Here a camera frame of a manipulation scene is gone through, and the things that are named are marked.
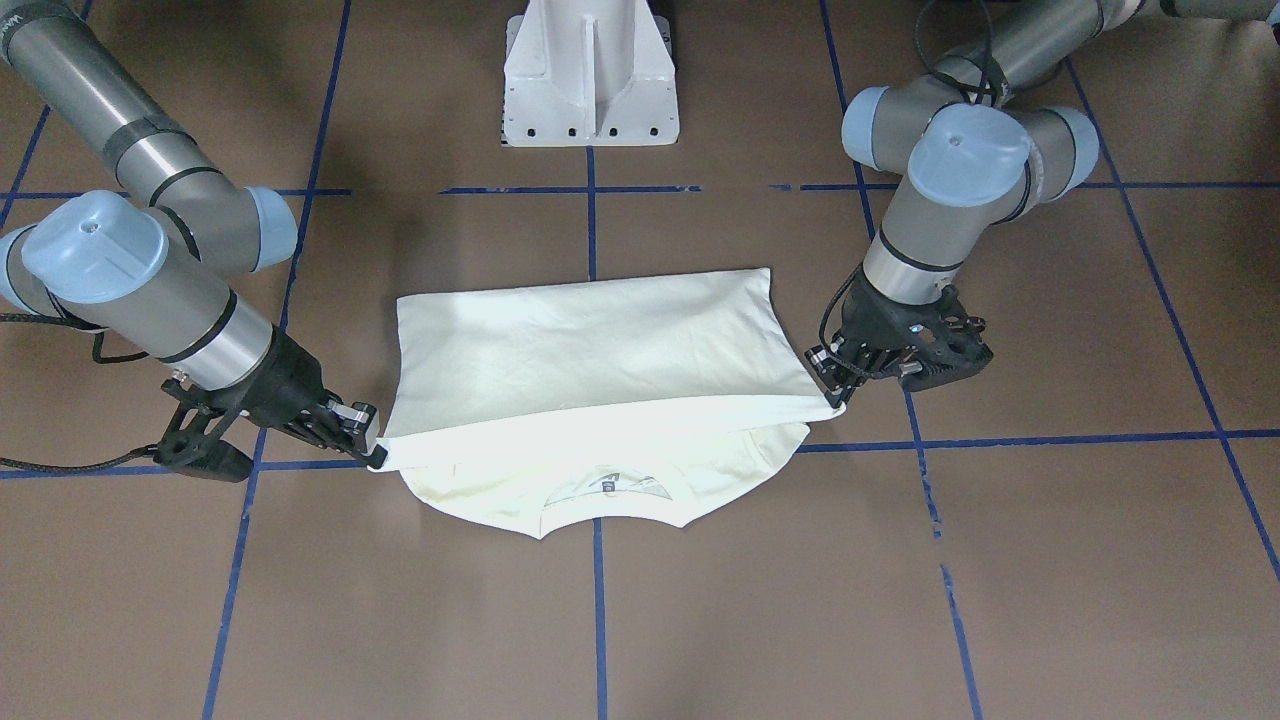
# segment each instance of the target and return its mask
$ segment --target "black cable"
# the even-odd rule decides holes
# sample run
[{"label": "black cable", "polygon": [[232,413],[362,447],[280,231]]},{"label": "black cable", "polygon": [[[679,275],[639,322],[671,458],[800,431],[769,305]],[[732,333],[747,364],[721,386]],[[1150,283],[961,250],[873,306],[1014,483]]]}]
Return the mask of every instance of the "black cable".
[{"label": "black cable", "polygon": [[[0,323],[28,323],[32,325],[56,325],[63,328],[76,328],[84,329],[86,323],[74,318],[50,318],[46,315],[26,315],[20,313],[0,313]],[[114,357],[102,356],[102,333],[97,333],[93,338],[93,361],[99,364],[111,364],[111,363],[128,363],[131,360],[141,360],[146,357],[146,352],[137,352],[133,355],[118,355]],[[33,473],[49,473],[55,475],[77,475],[82,473],[93,473],[97,470],[106,470],[108,468],[115,468],[116,465],[123,465],[129,460],[137,460],[138,457],[151,457],[156,454],[155,445],[147,445],[143,447],[134,447],[133,450],[125,452],[119,457],[106,460],[102,462],[95,462],[92,465],[45,465],[41,462],[27,462],[24,460],[13,460],[10,457],[0,457],[0,466],[14,468],[17,470],[31,470]]]},{"label": "black cable", "polygon": [[40,462],[24,462],[22,460],[0,457],[0,466],[14,468],[17,470],[31,470],[32,473],[49,473],[51,475],[79,475],[83,473],[106,470],[108,468],[115,468],[116,465],[124,465],[129,460],[137,460],[138,457],[154,457],[156,450],[159,450],[159,446],[155,445],[134,447],[119,457],[114,457],[104,462],[95,462],[93,465],[42,465]]},{"label": "black cable", "polygon": [[99,365],[115,365],[118,363],[133,363],[134,360],[142,360],[143,357],[150,357],[146,352],[134,352],[132,355],[102,355],[102,343],[106,341],[106,333],[97,333],[93,336],[93,350],[91,357]]},{"label": "black cable", "polygon": [[859,378],[874,379],[873,373],[868,373],[867,370],[859,368],[858,365],[849,363],[847,360],[841,357],[840,354],[831,347],[831,345],[827,343],[827,323],[831,320],[831,311],[836,309],[836,304],[840,302],[840,299],[844,297],[846,292],[849,292],[849,288],[854,287],[854,281],[858,278],[859,268],[861,268],[861,265],[854,268],[852,273],[849,273],[849,277],[845,278],[845,282],[840,284],[840,290],[837,290],[836,295],[831,297],[831,302],[827,304],[827,309],[822,311],[822,322],[818,323],[818,343],[822,346],[823,350],[827,351],[827,355],[831,356],[832,361],[840,365],[841,368],[849,370],[850,373],[858,375]]},{"label": "black cable", "polygon": [[929,61],[928,56],[924,54],[924,42],[920,36],[924,31],[924,19],[929,10],[937,4],[937,0],[925,0],[924,6],[920,8],[920,13],[915,17],[915,29],[911,33],[911,38],[915,44],[915,56],[919,58],[920,64],[924,65],[924,70],[929,73],[934,79],[957,90],[965,95],[974,95],[972,102],[977,104],[982,101],[983,97],[989,97],[991,106],[995,108],[1000,101],[1000,91],[996,88],[995,82],[991,79],[991,63],[992,53],[995,45],[995,24],[991,20],[991,10],[987,8],[986,0],[974,0],[978,8],[982,9],[982,17],[986,22],[986,31],[983,33],[983,56],[982,64],[979,65],[979,81],[978,85],[969,85],[960,82],[956,78],[940,72],[933,63]]},{"label": "black cable", "polygon": [[[24,315],[20,313],[0,313],[0,323],[29,323],[33,325],[56,325],[61,328],[72,328],[77,331],[84,331],[87,323],[74,318],[50,318],[47,315]],[[106,337],[104,333],[97,332],[93,334],[93,348],[90,351],[90,357],[93,359],[99,365],[115,365],[118,363],[133,363],[134,360],[142,360],[148,357],[146,352],[134,352],[132,355],[102,355],[102,343]]]},{"label": "black cable", "polygon": [[50,318],[47,315],[24,315],[22,313],[0,313],[0,323],[31,323],[33,325],[59,325],[64,328],[82,327],[81,323],[68,318]]}]

